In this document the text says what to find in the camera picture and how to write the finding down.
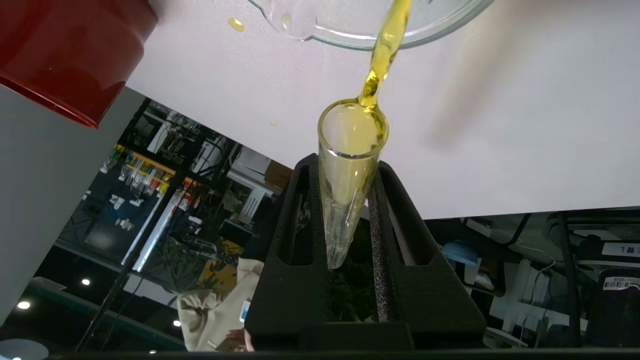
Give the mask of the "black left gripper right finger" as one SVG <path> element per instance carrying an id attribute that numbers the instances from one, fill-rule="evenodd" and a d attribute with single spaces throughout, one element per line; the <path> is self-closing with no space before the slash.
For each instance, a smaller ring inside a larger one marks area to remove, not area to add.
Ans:
<path id="1" fill-rule="evenodd" d="M 481 347 L 485 317 L 386 162 L 375 171 L 368 209 L 379 321 L 402 324 L 416 349 Z"/>

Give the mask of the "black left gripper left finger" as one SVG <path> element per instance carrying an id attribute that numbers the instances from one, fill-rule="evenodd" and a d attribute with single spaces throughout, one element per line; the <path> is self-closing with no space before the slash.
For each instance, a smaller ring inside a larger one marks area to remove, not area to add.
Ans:
<path id="1" fill-rule="evenodd" d="M 307 260 L 297 261 L 295 238 L 299 210 L 307 201 L 309 230 L 302 246 Z M 301 338 L 329 317 L 329 269 L 326 260 L 318 156 L 297 162 L 273 232 L 265 264 L 251 301 L 245 328 L 258 351 L 301 348 Z"/>

